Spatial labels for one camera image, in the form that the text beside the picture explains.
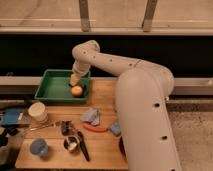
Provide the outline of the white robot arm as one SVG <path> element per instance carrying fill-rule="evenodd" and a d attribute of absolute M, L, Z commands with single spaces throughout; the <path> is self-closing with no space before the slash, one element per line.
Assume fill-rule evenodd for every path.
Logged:
<path fill-rule="evenodd" d="M 165 99 L 174 88 L 172 72 L 142 59 L 104 54 L 87 41 L 72 49 L 73 72 L 94 66 L 117 77 L 115 109 L 129 171 L 182 171 Z"/>

